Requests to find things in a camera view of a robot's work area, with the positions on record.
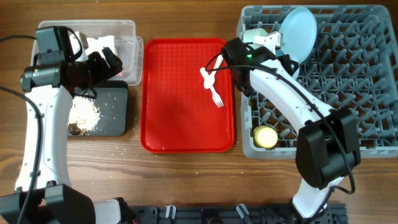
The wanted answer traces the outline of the light blue plate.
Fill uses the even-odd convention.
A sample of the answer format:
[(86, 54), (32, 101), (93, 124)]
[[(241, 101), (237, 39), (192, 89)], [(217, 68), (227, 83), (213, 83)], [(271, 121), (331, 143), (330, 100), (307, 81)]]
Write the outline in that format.
[(315, 16), (306, 7), (298, 7), (287, 15), (279, 32), (283, 35), (281, 51), (304, 63), (317, 38)]

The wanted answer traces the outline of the green bowl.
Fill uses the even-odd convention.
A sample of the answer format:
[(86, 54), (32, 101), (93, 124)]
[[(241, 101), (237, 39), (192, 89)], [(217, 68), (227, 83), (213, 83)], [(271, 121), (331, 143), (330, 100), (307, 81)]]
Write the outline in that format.
[(267, 31), (264, 30), (263, 28), (256, 28), (256, 29), (246, 30), (243, 33), (243, 42), (244, 43), (254, 42), (254, 37), (257, 36), (257, 35), (266, 36), (267, 35)]

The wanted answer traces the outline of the cream plastic spoon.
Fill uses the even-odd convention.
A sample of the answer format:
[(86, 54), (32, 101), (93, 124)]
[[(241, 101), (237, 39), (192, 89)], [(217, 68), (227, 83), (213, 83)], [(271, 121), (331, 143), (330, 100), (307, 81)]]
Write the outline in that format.
[[(219, 68), (220, 65), (223, 62), (223, 56), (219, 55), (216, 59), (215, 65), (214, 65), (214, 69)], [(210, 89), (214, 83), (215, 83), (215, 74), (216, 71), (212, 71), (210, 74), (208, 74), (208, 72), (205, 72), (206, 77), (204, 78), (204, 87), (205, 89)]]

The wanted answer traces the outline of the pink plastic fork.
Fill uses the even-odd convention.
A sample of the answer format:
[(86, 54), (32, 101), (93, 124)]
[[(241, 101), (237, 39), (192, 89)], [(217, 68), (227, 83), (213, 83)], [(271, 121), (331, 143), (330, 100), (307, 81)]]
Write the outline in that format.
[[(202, 67), (202, 68), (200, 69), (200, 73), (201, 73), (201, 75), (202, 75), (203, 78), (206, 77), (205, 72), (206, 72), (205, 68)], [(222, 101), (220, 95), (219, 95), (219, 94), (217, 93), (217, 91), (215, 90), (214, 85), (210, 88), (210, 90), (211, 90), (212, 99), (213, 99), (213, 102), (215, 103), (215, 105), (216, 105), (217, 107), (219, 107), (219, 108), (223, 107), (223, 106), (224, 106), (223, 101)]]

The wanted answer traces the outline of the yellow plastic cup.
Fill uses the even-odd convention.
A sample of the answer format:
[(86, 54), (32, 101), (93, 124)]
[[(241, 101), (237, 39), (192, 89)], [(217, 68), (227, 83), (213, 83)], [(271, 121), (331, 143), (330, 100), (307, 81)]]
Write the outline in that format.
[(253, 130), (253, 141), (256, 147), (270, 149), (278, 142), (277, 132), (268, 126), (258, 126)]

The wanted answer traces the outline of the light blue bowl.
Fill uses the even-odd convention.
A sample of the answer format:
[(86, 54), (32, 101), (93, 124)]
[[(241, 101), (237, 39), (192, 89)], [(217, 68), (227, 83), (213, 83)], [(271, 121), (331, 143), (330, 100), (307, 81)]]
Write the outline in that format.
[(297, 79), (300, 72), (300, 64), (298, 59), (291, 54), (285, 54), (281, 49), (276, 50), (277, 60), (280, 62), (281, 67), (277, 69), (277, 73), (286, 71), (294, 80)]

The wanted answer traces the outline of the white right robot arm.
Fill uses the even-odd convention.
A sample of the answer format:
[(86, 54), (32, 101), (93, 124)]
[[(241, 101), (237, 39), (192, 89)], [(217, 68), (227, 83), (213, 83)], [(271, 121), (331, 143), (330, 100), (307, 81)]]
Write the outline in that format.
[(352, 170), (361, 162), (356, 117), (313, 96), (292, 76), (298, 63), (274, 49), (254, 49), (235, 38), (220, 53), (237, 89), (265, 96), (297, 132), (295, 164), (302, 181), (290, 204), (296, 221), (310, 222), (326, 209), (334, 190), (355, 191)]

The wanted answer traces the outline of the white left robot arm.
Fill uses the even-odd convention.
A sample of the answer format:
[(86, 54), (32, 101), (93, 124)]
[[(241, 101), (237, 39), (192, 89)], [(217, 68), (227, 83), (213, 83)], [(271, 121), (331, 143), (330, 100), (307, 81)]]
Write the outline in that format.
[(13, 194), (1, 197), (8, 223), (134, 223), (121, 197), (100, 202), (71, 187), (67, 126), (76, 96), (94, 99), (95, 86), (119, 74), (122, 61), (105, 47), (74, 51), (75, 32), (48, 26), (35, 32), (39, 52), (21, 76), (17, 93), (27, 104), (24, 158)]

